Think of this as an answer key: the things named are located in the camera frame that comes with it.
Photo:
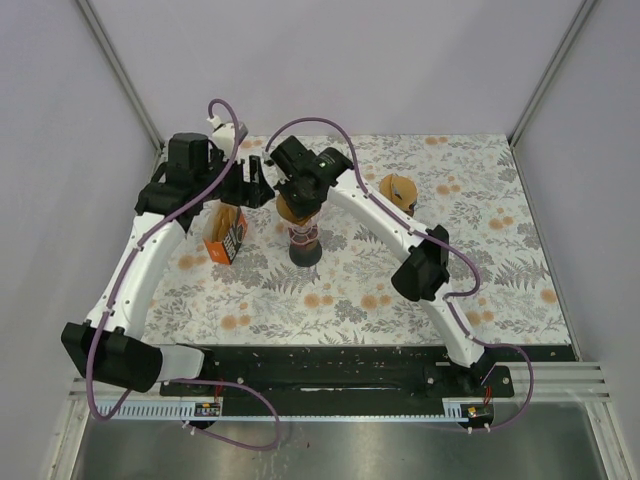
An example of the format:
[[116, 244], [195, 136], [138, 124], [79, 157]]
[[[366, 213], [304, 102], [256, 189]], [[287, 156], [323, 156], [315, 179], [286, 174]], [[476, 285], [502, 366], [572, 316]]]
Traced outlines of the clear glass cup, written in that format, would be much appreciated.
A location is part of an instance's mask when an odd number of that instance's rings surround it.
[[315, 242], [319, 234], [318, 219], [319, 213], [306, 218], [302, 224], [285, 220], [290, 243], [296, 247], [306, 247]]

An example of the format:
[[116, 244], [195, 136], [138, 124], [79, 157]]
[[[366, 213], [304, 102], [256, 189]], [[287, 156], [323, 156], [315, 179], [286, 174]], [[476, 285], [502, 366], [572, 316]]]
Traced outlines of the orange coffee filter box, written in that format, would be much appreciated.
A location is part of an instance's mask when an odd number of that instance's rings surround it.
[[215, 203], [202, 231], [202, 240], [210, 259], [221, 265], [231, 265], [248, 230], [240, 207]]

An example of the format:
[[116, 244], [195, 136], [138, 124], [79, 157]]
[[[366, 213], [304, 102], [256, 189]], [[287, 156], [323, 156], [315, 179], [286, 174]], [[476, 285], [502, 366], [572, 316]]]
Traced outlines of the brown paper coffee filter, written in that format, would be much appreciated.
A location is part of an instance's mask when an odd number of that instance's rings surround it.
[[408, 177], [389, 174], [379, 183], [380, 193], [409, 216], [413, 216], [418, 199], [415, 183]]

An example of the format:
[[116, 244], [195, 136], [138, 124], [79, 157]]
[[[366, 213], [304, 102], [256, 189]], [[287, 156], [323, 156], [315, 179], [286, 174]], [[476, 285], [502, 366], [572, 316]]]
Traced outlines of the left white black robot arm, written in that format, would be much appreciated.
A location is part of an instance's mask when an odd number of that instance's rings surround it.
[[150, 300], [168, 260], [206, 202], [260, 208], [275, 196], [261, 160], [229, 158], [247, 135], [224, 124], [211, 135], [176, 133], [167, 159], [139, 193], [130, 237], [100, 300], [81, 323], [67, 323], [61, 342], [83, 378], [144, 393], [175, 378], [205, 395], [217, 382], [196, 347], [142, 342]]

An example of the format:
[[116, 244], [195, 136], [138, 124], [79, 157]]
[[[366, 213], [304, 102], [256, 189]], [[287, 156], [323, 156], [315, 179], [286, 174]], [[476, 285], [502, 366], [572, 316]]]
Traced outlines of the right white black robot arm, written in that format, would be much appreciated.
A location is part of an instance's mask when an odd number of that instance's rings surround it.
[[276, 189], [297, 217], [307, 216], [326, 201], [353, 215], [381, 240], [400, 262], [391, 282], [405, 299], [424, 309], [457, 366], [457, 388], [469, 396], [491, 382], [486, 347], [475, 338], [453, 291], [448, 272], [447, 231], [426, 225], [403, 213], [366, 184], [355, 159], [329, 147], [316, 154], [290, 136], [267, 154], [278, 169]]

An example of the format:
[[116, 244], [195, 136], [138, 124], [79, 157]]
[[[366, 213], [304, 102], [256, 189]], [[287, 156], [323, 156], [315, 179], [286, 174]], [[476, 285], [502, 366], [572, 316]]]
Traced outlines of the grey carafe with red rim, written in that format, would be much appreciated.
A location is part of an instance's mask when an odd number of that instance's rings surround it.
[[312, 267], [321, 257], [322, 246], [318, 238], [306, 238], [301, 235], [290, 237], [289, 258], [296, 266]]

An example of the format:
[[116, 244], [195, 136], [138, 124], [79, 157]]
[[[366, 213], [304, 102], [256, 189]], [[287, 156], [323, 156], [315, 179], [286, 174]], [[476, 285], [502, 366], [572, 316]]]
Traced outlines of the floral patterned table mat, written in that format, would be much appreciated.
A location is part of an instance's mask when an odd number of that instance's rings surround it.
[[[476, 135], [306, 136], [306, 147], [355, 153], [363, 178], [410, 178], [415, 217], [444, 226], [456, 253], [456, 290], [478, 338], [489, 343], [570, 340], [552, 277], [506, 138]], [[289, 259], [273, 205], [245, 214], [248, 232], [230, 266], [210, 260], [197, 218], [150, 302], [152, 344], [436, 344], [425, 312], [393, 288], [395, 256], [362, 223], [325, 204], [323, 255], [311, 268]]]

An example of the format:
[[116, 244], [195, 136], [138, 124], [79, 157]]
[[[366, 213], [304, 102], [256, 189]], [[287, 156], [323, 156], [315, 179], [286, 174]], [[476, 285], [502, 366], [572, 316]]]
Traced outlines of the aluminium frame rail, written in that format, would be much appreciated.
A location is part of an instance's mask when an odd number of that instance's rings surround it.
[[[534, 386], [531, 400], [533, 402], [560, 402], [573, 399], [578, 402], [608, 402], [609, 387], [605, 381], [601, 367], [594, 362], [533, 362]], [[498, 367], [506, 367], [510, 374], [510, 383], [517, 401], [526, 397], [529, 388], [529, 369], [522, 362], [500, 362]], [[86, 387], [84, 379], [75, 378], [67, 394], [71, 399], [85, 399]], [[155, 385], [147, 393], [131, 393], [129, 400], [151, 400], [160, 398], [161, 386]], [[117, 387], [97, 384], [95, 398], [97, 400], [115, 400], [123, 390]]]

